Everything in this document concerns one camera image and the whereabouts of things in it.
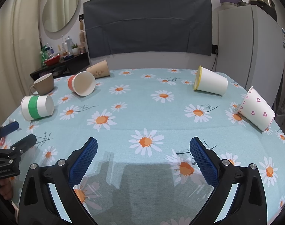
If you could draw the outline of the person's hand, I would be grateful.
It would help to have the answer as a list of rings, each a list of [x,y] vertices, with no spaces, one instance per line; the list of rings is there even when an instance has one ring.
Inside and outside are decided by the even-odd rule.
[[[0,180],[0,194],[5,200],[13,198],[13,188],[9,178]]]

